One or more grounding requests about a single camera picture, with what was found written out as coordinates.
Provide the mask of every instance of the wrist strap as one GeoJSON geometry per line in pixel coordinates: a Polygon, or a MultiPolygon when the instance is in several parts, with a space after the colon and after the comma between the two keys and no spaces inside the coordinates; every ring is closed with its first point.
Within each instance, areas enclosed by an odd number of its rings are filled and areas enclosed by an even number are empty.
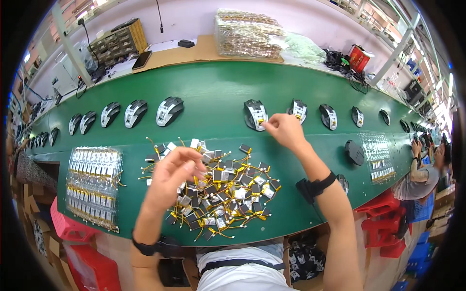
{"type": "Polygon", "coordinates": [[[296,188],[309,204],[313,204],[315,197],[323,193],[336,180],[335,174],[330,171],[330,175],[322,181],[315,180],[311,182],[307,179],[302,179],[296,183],[296,188]]]}

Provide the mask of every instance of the plastic bag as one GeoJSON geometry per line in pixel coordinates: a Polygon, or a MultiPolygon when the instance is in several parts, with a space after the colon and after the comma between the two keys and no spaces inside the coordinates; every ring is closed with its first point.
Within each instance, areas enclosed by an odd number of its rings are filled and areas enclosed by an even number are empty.
{"type": "Polygon", "coordinates": [[[214,39],[220,55],[277,59],[286,44],[285,31],[263,14],[219,9],[214,39]]]}
{"type": "Polygon", "coordinates": [[[317,65],[327,58],[324,50],[318,47],[310,38],[303,35],[288,33],[285,42],[289,45],[285,51],[296,58],[304,60],[307,64],[317,65]]]}
{"type": "Polygon", "coordinates": [[[97,63],[92,58],[91,52],[87,48],[88,48],[87,43],[85,41],[82,41],[78,45],[77,49],[78,49],[79,58],[83,62],[84,66],[86,67],[87,72],[91,74],[97,70],[97,63]]]}

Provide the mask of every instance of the pile of batteries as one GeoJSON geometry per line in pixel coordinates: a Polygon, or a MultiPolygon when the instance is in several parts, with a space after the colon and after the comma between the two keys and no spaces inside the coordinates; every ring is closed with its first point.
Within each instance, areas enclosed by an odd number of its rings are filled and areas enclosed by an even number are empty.
{"type": "MultiPolygon", "coordinates": [[[[252,148],[242,144],[239,150],[246,156],[235,160],[230,158],[231,151],[209,150],[205,141],[193,139],[190,147],[202,154],[207,172],[203,180],[195,177],[193,182],[178,187],[178,200],[169,210],[166,223],[178,223],[180,228],[186,225],[190,231],[200,229],[197,241],[203,232],[206,240],[216,235],[234,238],[223,232],[245,228],[252,219],[265,220],[272,215],[267,204],[281,188],[280,181],[270,176],[268,164],[249,163],[252,148]]],[[[155,164],[175,148],[172,142],[154,146],[156,154],[147,156],[146,161],[155,164]]],[[[151,184],[150,176],[141,178],[147,178],[148,186],[151,184]]]]}
{"type": "Polygon", "coordinates": [[[117,200],[123,153],[108,147],[78,147],[71,152],[66,177],[66,208],[85,222],[119,232],[117,200]]]}

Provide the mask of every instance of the worker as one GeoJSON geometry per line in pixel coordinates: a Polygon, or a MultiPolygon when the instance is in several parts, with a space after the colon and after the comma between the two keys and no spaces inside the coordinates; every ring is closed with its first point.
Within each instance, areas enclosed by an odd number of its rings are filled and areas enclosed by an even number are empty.
{"type": "Polygon", "coordinates": [[[421,158],[421,142],[413,140],[411,149],[413,154],[411,171],[396,182],[391,191],[398,200],[419,199],[424,203],[439,182],[441,173],[450,165],[450,145],[443,140],[434,151],[434,164],[424,165],[421,161],[420,167],[418,161],[421,158]]]}
{"type": "MultiPolygon", "coordinates": [[[[331,176],[330,170],[306,141],[300,122],[293,115],[275,114],[263,125],[278,143],[296,155],[311,182],[331,176]]],[[[185,180],[193,180],[193,176],[203,178],[201,172],[206,169],[200,159],[201,154],[197,151],[178,147],[155,168],[152,184],[133,230],[134,243],[130,255],[135,290],[164,289],[157,272],[160,255],[143,255],[136,245],[154,245],[157,242],[166,210],[176,202],[177,187],[185,180]]],[[[316,199],[330,227],[323,275],[325,290],[362,290],[353,212],[345,192],[335,180],[316,199]]],[[[286,284],[283,269],[274,268],[283,259],[283,244],[277,240],[232,245],[198,253],[197,257],[199,272],[202,273],[198,291],[292,290],[286,284]],[[246,262],[230,264],[232,259],[246,262]],[[258,260],[259,264],[248,263],[258,260]]]]}

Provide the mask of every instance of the white shirt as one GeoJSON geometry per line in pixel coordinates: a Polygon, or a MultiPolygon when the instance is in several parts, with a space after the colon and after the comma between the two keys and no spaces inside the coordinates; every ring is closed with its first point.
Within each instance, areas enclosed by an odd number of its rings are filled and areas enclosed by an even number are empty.
{"type": "MultiPolygon", "coordinates": [[[[199,271],[207,263],[232,259],[261,260],[270,264],[281,264],[283,260],[264,250],[246,245],[235,245],[227,249],[203,255],[198,261],[199,271]]],[[[197,291],[289,291],[283,271],[259,264],[220,267],[206,271],[199,281],[197,291]]]]}

